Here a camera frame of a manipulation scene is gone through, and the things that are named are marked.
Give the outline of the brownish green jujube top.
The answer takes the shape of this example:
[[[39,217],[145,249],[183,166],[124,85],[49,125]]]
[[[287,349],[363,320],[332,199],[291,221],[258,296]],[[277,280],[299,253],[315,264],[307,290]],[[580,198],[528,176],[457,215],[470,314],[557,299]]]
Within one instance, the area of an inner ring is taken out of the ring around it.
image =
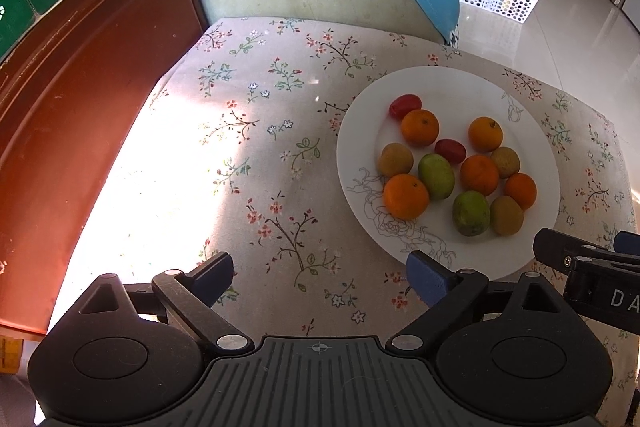
[[[376,168],[385,178],[410,173],[413,167],[413,153],[404,144],[390,143],[383,148]]]

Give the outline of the floral tablecloth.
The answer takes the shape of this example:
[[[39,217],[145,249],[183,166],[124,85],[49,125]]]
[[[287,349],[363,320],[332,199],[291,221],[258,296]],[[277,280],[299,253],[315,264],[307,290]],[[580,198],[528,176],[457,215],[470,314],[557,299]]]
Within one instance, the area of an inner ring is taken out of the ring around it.
[[[247,334],[387,337],[407,325],[424,304],[349,196],[401,247],[458,261],[457,237],[393,220],[371,169],[340,178],[336,143],[357,95],[410,67],[442,87],[466,72],[471,83],[457,98],[478,101],[489,87],[504,129],[544,138],[540,159],[559,175],[552,225],[602,246],[634,231],[639,210],[613,125],[562,90],[380,30],[221,20],[144,104],[75,248],[54,317],[102,272],[142,282],[225,252],[235,276],[215,309]]]

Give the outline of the red cherry tomato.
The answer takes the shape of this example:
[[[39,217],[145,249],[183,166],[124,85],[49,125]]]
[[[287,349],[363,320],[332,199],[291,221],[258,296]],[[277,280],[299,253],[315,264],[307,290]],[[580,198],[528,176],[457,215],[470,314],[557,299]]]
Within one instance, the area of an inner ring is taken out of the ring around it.
[[[445,158],[451,166],[461,165],[468,155],[465,146],[453,139],[438,140],[434,151],[437,155]]]
[[[413,110],[421,109],[422,101],[415,94],[404,94],[395,98],[388,106],[388,115],[397,121],[402,121]]]

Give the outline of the white floral plate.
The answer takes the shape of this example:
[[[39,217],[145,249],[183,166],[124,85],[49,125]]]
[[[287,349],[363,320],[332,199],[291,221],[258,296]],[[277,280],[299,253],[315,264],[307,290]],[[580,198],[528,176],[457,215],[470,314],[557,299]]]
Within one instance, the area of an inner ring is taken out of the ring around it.
[[[457,69],[413,67],[364,89],[338,132],[338,179],[350,210],[383,251],[423,251],[446,268],[502,279],[532,261],[552,227],[560,180],[528,112]]]

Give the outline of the orange mandarin large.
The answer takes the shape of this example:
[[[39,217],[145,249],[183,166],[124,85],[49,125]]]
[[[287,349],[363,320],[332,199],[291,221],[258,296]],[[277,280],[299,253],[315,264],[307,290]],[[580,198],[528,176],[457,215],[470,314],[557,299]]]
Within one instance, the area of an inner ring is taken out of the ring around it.
[[[384,206],[399,220],[411,221],[420,217],[430,205],[430,200],[426,186],[409,173],[393,176],[384,186]]]

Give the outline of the red wooden cabinet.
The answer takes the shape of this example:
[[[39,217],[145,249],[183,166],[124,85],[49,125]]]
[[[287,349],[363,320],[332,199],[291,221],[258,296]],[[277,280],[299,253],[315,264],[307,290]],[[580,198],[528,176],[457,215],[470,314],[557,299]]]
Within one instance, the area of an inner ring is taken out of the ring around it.
[[[3,60],[3,335],[46,335],[122,142],[205,25],[200,0],[62,0]]]

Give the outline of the yellowish jujube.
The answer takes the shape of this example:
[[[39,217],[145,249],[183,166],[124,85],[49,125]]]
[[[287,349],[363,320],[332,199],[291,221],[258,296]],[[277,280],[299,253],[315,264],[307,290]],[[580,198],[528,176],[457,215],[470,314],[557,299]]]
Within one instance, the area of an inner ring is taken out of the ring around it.
[[[494,162],[500,179],[508,179],[515,173],[519,173],[521,169],[521,161],[518,153],[511,147],[500,146],[496,148],[490,155],[490,159]]]

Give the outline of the green lime fruit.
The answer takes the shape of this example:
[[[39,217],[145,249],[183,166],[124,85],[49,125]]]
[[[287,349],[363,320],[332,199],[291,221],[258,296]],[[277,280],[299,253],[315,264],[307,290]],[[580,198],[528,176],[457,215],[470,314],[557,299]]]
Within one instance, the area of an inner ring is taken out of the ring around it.
[[[443,200],[454,191],[454,169],[445,158],[435,153],[424,155],[418,165],[418,177],[426,186],[431,200]]]

